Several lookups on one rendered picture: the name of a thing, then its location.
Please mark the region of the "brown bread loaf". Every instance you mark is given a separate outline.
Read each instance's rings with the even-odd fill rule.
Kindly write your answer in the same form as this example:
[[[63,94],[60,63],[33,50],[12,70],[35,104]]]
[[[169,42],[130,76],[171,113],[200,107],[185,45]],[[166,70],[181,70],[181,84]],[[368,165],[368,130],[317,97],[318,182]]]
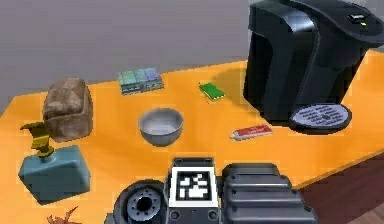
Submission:
[[[93,129],[93,101],[85,81],[70,77],[53,83],[44,101],[43,120],[55,142],[88,136]]]

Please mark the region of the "green card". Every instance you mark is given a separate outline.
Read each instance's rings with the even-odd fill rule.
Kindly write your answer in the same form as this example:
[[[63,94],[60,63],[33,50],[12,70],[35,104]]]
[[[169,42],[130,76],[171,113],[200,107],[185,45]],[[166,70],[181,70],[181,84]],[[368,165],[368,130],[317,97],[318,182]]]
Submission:
[[[212,83],[200,84],[199,88],[211,100],[216,100],[225,96],[225,93]]]

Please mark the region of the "red white tube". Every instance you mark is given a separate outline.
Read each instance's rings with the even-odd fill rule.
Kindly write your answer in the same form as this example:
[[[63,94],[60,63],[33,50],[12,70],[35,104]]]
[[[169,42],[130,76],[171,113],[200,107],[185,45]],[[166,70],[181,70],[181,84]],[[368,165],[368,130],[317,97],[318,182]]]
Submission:
[[[273,130],[268,125],[257,125],[235,130],[230,138],[236,141],[250,139],[258,136],[272,134]]]

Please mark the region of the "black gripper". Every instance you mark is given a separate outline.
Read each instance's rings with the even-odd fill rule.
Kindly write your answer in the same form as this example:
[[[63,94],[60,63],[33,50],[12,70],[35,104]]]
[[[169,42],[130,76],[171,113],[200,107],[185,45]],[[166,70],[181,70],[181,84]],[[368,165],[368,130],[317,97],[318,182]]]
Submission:
[[[114,203],[104,224],[165,224],[167,203],[164,184],[159,180],[139,180],[125,188]]]

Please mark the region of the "grey bowl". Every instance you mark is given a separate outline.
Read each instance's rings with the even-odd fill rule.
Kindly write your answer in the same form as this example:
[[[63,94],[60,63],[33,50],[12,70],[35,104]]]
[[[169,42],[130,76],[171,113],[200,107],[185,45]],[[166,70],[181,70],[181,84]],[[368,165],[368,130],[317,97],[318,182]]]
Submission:
[[[155,147],[167,147],[180,136],[184,118],[172,108],[156,108],[145,112],[139,119],[141,136]]]

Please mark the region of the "blue green sponge pack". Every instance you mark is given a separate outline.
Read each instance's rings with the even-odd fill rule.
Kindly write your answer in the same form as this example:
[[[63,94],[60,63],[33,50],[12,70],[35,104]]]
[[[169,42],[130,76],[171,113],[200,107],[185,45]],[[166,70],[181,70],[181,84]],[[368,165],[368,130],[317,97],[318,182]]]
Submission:
[[[122,95],[143,93],[164,87],[162,77],[155,68],[119,72],[118,81]]]

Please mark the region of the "black coffee machine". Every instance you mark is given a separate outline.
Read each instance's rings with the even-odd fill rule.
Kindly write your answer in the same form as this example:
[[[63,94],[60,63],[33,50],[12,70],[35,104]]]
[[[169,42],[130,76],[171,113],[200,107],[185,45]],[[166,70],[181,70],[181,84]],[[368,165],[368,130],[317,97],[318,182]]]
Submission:
[[[346,128],[341,104],[366,52],[384,45],[384,21],[344,0],[258,0],[243,96],[274,126],[305,133]]]

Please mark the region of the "blue spray bottle yellow nozzle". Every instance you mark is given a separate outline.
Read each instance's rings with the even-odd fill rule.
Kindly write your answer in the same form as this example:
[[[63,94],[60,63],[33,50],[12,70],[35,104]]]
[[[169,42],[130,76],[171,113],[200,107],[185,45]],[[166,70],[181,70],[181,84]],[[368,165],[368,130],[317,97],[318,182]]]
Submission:
[[[54,203],[90,190],[90,171],[77,145],[55,150],[43,122],[25,124],[32,135],[34,155],[23,159],[18,177],[40,205]]]

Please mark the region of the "orange spiky object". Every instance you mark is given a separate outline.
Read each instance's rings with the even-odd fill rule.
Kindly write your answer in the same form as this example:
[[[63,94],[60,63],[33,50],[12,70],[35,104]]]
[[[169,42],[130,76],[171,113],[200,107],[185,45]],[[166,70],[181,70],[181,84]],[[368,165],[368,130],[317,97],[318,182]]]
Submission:
[[[53,217],[52,215],[48,216],[47,217],[47,221],[49,224],[82,224],[82,223],[79,223],[79,222],[74,222],[74,221],[71,221],[70,220],[70,217],[72,215],[72,213],[78,208],[78,206],[72,208],[71,210],[69,210],[68,212],[66,212],[65,214],[65,217]]]

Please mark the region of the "orange table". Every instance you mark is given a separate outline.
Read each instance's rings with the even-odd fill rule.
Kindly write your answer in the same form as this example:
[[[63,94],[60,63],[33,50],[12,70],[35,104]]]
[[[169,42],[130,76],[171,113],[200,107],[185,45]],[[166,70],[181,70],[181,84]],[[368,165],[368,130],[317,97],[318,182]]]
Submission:
[[[94,84],[94,129],[77,140],[91,171],[89,192],[39,205],[18,178],[31,154],[30,134],[20,127],[41,120],[44,94],[15,97],[0,117],[0,224],[47,224],[76,206],[74,220],[103,224],[118,194],[144,178],[163,178],[171,160],[212,156],[217,168],[231,162],[273,162],[302,189],[321,224],[346,224],[384,202],[384,53],[366,54],[344,103],[350,126],[333,135],[313,136],[276,127],[273,133],[234,141],[231,133],[262,123],[242,97],[244,62],[166,73],[163,89],[123,96],[117,82]],[[225,93],[208,98],[200,84]],[[147,111],[181,113],[181,136],[167,147],[149,144],[138,122]]]

